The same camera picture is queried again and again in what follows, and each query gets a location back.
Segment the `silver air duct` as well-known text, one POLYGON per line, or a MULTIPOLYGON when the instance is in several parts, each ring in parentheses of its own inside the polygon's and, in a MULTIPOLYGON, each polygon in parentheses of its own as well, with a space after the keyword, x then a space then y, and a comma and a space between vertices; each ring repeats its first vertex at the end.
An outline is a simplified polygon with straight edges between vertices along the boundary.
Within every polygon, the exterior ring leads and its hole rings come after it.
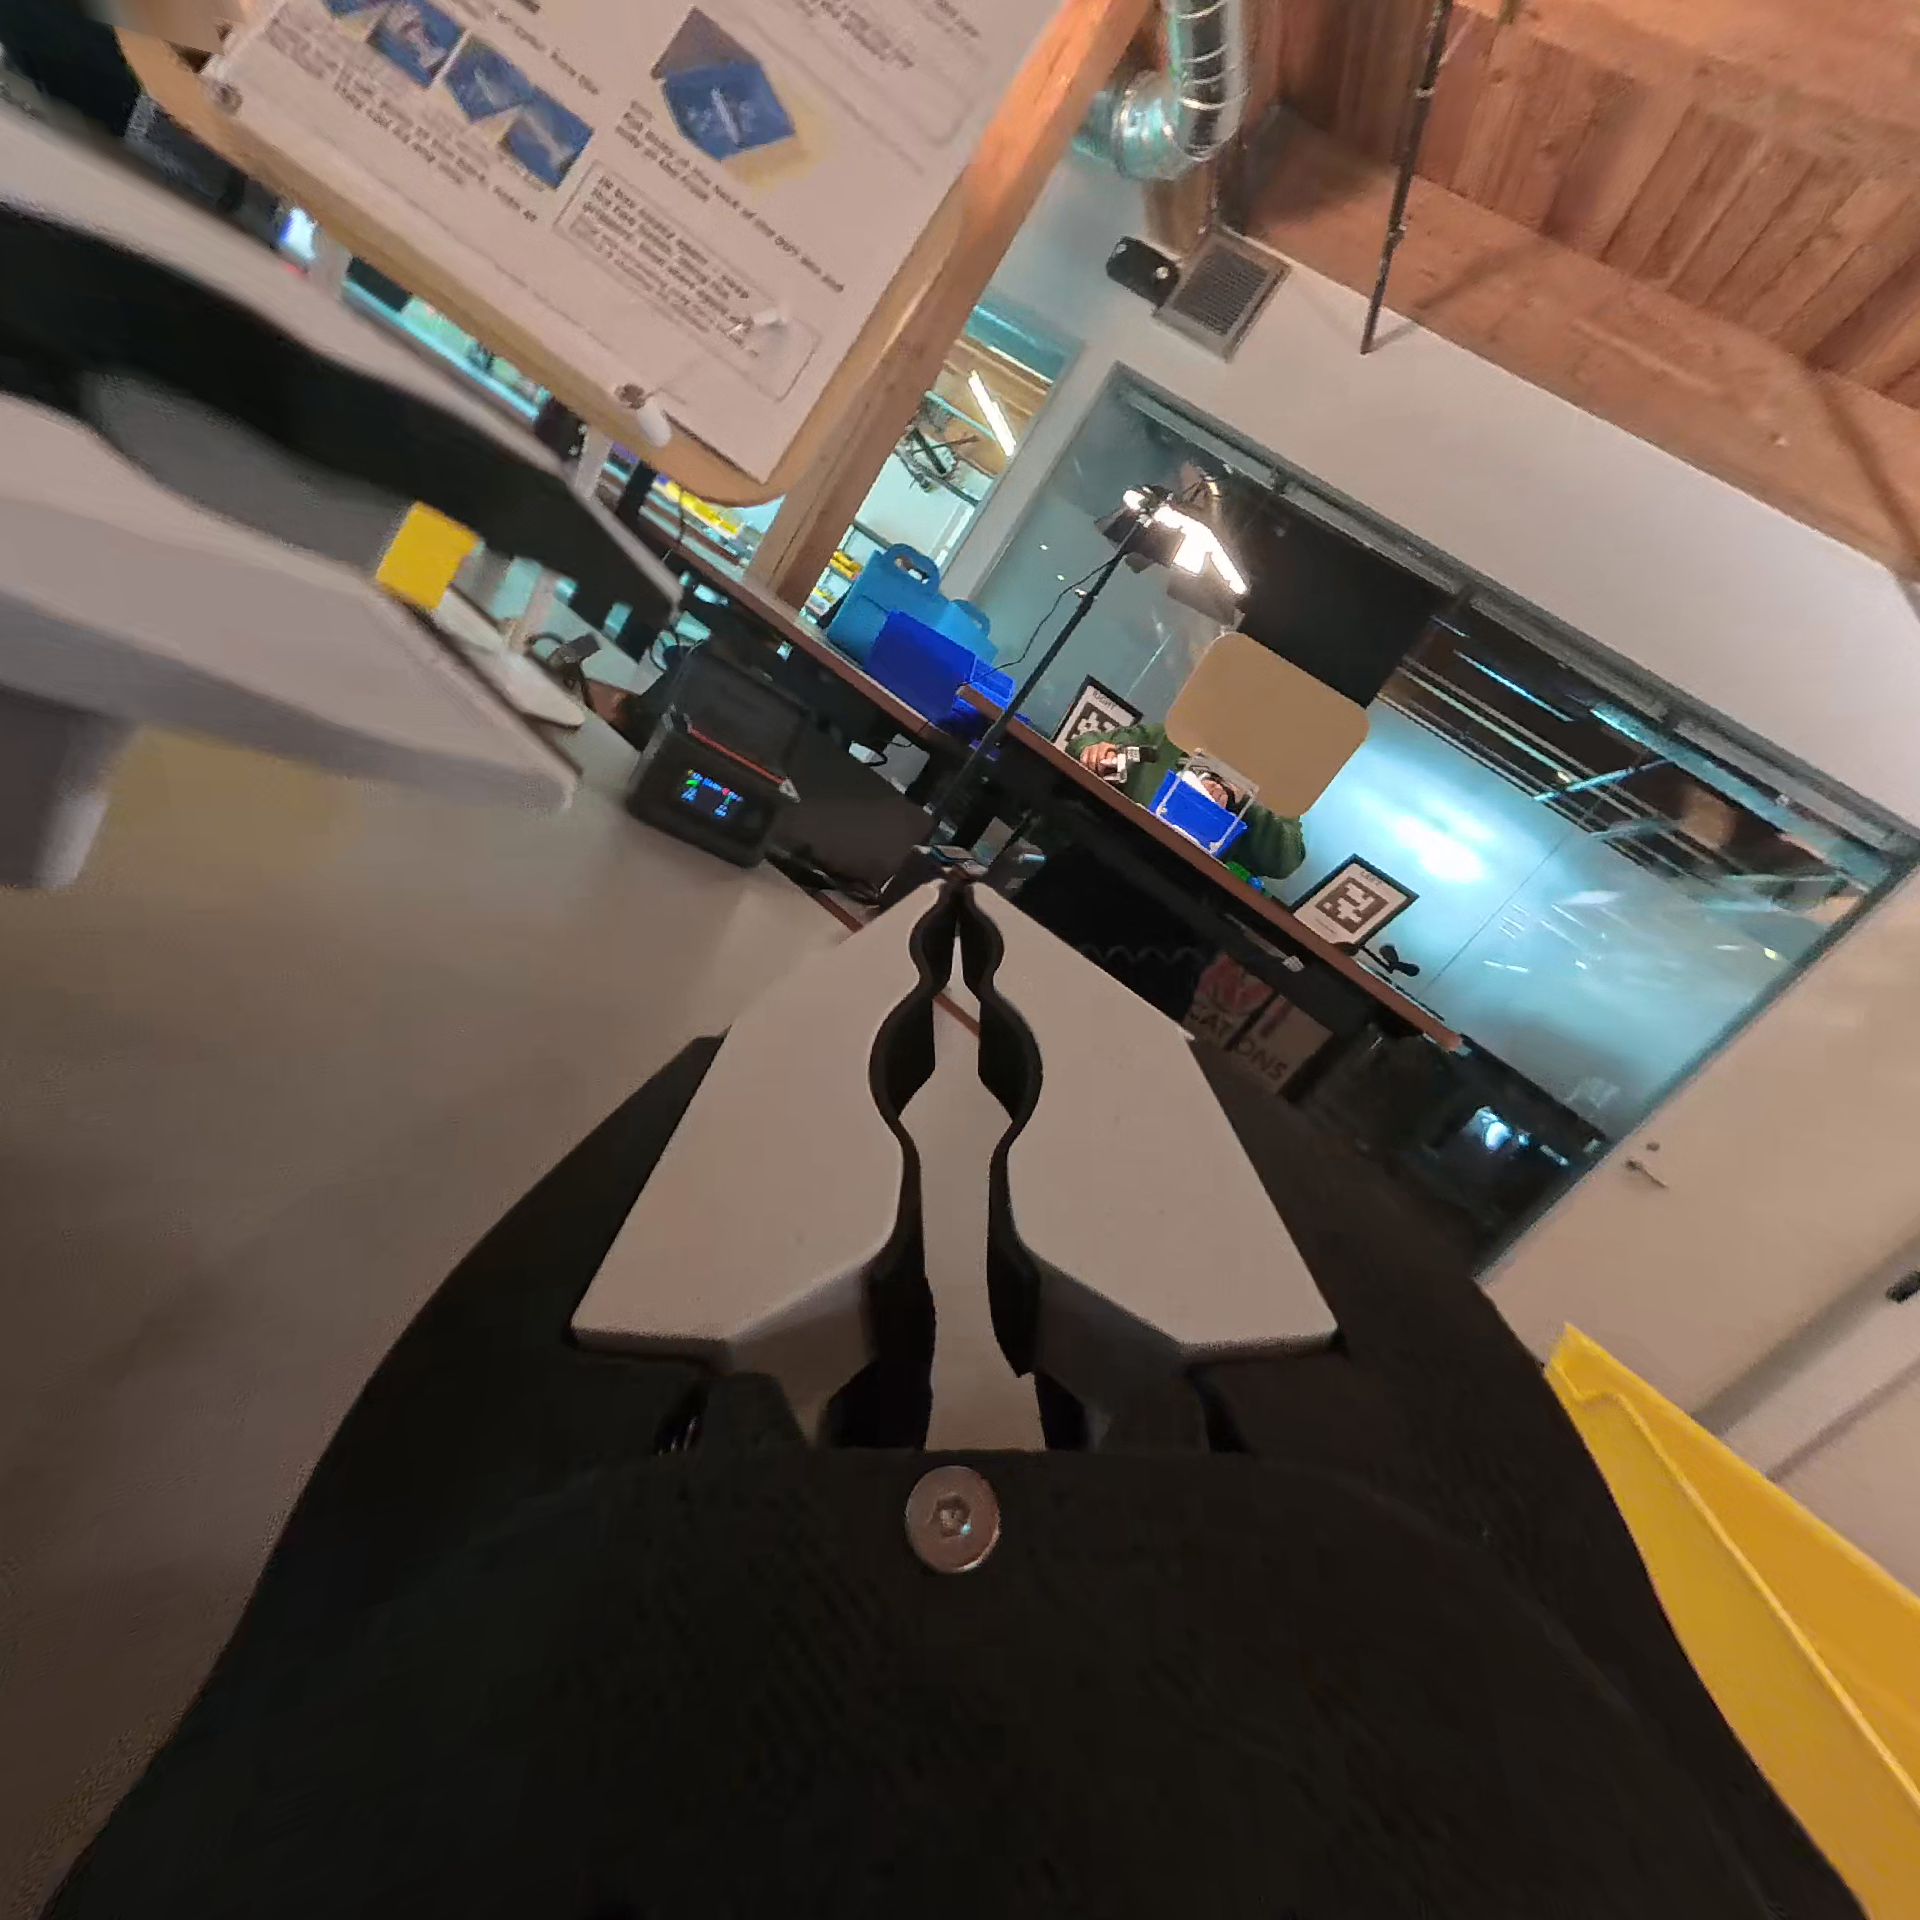
POLYGON ((1158 3, 1158 62, 1116 72, 1071 149, 1140 184, 1173 184, 1241 131, 1249 77, 1244 3, 1158 3))

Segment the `printed sign board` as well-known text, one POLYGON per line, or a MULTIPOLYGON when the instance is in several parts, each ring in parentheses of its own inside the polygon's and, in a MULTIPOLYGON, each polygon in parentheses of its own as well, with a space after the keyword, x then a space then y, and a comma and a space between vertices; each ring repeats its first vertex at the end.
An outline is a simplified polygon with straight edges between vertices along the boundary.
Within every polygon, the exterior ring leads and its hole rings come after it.
POLYGON ((1285 1094, 1329 1040, 1321 1021, 1226 952, 1210 958, 1200 973, 1184 1028, 1269 1094, 1285 1094))

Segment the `black light stand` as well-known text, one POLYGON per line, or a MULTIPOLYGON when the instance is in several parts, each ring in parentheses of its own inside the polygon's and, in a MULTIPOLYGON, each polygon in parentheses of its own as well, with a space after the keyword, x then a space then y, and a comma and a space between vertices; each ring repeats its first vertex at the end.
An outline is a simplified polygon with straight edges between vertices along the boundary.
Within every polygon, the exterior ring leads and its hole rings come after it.
POLYGON ((1026 672, 1016 678, 1012 694, 997 708, 970 752, 937 796, 925 801, 924 808, 933 830, 958 827, 965 820, 973 790, 982 785, 991 771, 1012 721, 1028 705, 1054 660, 1088 622, 1100 596, 1124 568, 1134 574, 1164 572, 1167 596, 1197 613, 1231 616, 1241 611, 1249 583, 1223 523, 1223 497, 1221 479, 1206 468, 1188 468, 1180 483, 1167 486, 1124 489, 1120 505, 1095 523, 1110 552, 1089 575, 1065 585, 1054 605, 1046 607, 1049 615, 1062 613, 1062 616, 1052 619, 1046 615, 1032 630, 1032 639, 1046 639, 1041 651, 1032 659, 1018 655, 1026 672))

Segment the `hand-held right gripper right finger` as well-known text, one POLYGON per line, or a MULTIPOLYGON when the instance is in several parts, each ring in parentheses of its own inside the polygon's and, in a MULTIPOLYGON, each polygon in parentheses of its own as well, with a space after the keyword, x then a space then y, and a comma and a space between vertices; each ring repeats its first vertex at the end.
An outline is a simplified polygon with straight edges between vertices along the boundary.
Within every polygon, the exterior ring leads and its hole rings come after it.
POLYGON ((956 886, 989 1158, 991 1325, 1049 1437, 1201 1430, 1200 1374, 1329 1353, 1337 1319, 1185 1032, 1005 895, 956 886))

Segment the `wooden clipboard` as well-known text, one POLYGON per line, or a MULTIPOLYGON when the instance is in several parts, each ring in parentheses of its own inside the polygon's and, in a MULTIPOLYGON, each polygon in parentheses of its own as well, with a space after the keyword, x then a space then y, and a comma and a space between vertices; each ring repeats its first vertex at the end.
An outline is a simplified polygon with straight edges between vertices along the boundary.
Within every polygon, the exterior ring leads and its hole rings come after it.
MULTIPOLYGON (((409 237, 394 212, 376 207, 370 184, 346 183, 340 159, 304 159, 281 136, 245 131, 237 108, 214 103, 212 56, 265 19, 265 5, 110 5, 110 12, 136 80, 192 136, 310 212, 328 243, 501 350, 586 425, 638 446, 634 373, 590 373, 584 352, 561 345, 554 319, 517 319, 505 295, 484 287, 480 267, 457 262, 444 243, 409 237)), ((823 395, 780 462, 756 476, 726 460, 711 432, 678 425, 660 456, 668 478, 717 505, 760 505, 805 486, 816 464, 845 460, 863 415, 895 419, 909 405, 906 373, 925 367, 933 345, 958 328, 1034 205, 1049 164, 1065 150, 1062 112, 1084 100, 1074 32, 1088 19, 1100 27, 1101 5, 1089 12, 1068 5, 1065 23, 1039 32, 1038 49, 1018 62, 958 183, 903 254, 852 345, 832 360, 823 395)))

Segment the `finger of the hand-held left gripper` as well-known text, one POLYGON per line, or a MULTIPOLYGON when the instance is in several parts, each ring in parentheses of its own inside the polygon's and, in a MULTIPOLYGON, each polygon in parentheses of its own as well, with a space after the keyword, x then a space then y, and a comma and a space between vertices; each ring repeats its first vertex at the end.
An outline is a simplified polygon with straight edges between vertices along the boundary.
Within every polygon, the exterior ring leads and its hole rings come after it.
POLYGON ((135 732, 557 812, 578 782, 370 577, 205 511, 89 425, 5 398, 2 879, 87 864, 135 732))
POLYGON ((420 502, 660 629, 680 583, 461 382, 103 143, 5 109, 5 395, 84 419, 126 380, 328 479, 420 502))

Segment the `black battery charging case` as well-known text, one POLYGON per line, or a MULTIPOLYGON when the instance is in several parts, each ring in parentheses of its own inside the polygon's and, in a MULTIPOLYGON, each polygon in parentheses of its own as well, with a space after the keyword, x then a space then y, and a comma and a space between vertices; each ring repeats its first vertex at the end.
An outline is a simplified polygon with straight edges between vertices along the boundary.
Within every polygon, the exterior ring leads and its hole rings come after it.
POLYGON ((799 804, 806 708, 758 668, 703 639, 642 699, 625 812, 746 870, 799 804))

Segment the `blue plastic bin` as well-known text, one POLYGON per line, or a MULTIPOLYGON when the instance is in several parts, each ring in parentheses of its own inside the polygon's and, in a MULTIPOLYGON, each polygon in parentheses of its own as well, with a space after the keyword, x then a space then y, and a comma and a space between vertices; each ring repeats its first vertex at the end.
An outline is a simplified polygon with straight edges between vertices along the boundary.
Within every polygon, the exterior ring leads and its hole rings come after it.
POLYGON ((1166 773, 1148 814, 1208 856, 1225 856, 1246 835, 1249 797, 1206 765, 1166 773))

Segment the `blue plastic tote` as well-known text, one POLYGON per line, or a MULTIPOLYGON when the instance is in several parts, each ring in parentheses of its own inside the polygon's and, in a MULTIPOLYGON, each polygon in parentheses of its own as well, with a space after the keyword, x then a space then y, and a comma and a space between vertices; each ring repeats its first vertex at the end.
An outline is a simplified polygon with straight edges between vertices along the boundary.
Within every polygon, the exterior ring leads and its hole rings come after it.
POLYGON ((989 616, 967 598, 949 598, 937 563, 912 544, 887 544, 872 552, 823 622, 823 632, 832 648, 868 669, 890 615, 906 615, 965 646, 970 659, 991 660, 989 616))

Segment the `black hanging pole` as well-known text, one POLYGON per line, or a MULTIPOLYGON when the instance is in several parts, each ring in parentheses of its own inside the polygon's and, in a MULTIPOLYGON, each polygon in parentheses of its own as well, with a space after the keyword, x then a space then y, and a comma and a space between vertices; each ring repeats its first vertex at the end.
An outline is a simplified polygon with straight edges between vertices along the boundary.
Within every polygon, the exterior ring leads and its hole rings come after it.
POLYGON ((1376 278, 1360 324, 1360 355, 1369 355, 1376 348, 1386 286, 1407 230, 1409 183, 1418 168, 1418 155, 1423 149, 1423 135, 1433 108, 1436 85, 1449 53, 1454 12, 1455 3, 1428 5, 1423 36, 1418 44, 1418 56, 1409 70, 1407 96, 1398 118, 1393 179, 1390 184, 1376 278))

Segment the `wall vent grille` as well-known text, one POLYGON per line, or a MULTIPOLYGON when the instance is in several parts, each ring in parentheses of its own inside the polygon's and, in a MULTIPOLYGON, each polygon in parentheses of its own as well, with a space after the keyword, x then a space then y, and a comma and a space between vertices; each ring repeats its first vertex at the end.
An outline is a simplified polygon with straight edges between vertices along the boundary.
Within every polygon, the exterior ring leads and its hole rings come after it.
POLYGON ((1176 269, 1157 323, 1230 364, 1287 276, 1288 262, 1271 246, 1214 229, 1176 269))

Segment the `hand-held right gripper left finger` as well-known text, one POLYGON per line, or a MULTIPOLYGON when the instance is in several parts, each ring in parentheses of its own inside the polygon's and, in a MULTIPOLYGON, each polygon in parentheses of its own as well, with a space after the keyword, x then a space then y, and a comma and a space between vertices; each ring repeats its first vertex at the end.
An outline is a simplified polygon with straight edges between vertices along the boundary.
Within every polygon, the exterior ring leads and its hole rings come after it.
POLYGON ((836 1447, 918 1448, 937 1333, 920 1152, 956 881, 929 879, 726 1028, 568 1331, 767 1376, 836 1447))

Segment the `stack of blue bins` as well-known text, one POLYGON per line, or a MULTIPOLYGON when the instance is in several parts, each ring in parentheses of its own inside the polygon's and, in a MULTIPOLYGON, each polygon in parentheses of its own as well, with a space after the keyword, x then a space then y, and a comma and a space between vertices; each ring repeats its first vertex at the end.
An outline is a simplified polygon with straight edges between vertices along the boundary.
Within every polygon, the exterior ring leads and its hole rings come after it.
POLYGON ((989 619, 967 600, 945 604, 934 619, 888 613, 865 672, 920 719, 961 732, 982 726, 1016 689, 993 663, 989 619))

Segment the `printed instruction sheet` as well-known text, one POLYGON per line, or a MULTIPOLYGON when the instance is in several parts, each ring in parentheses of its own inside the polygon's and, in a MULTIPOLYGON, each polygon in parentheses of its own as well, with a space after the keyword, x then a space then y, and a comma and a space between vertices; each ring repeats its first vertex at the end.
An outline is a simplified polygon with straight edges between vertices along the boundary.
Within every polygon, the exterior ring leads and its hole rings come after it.
POLYGON ((760 483, 1058 12, 286 3, 207 88, 591 389, 760 483))

